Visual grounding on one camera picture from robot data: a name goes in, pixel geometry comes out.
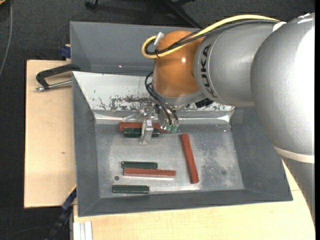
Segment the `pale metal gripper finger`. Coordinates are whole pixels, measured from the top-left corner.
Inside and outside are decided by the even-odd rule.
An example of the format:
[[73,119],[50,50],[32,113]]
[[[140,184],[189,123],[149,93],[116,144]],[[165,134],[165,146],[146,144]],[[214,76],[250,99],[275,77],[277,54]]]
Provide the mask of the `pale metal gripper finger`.
[[145,144],[145,131],[146,131],[146,122],[143,121],[141,125],[141,135],[139,138],[139,144],[144,145]]
[[153,134],[153,123],[152,120],[147,120],[145,123],[145,132],[144,132],[144,143],[148,144],[152,138]]

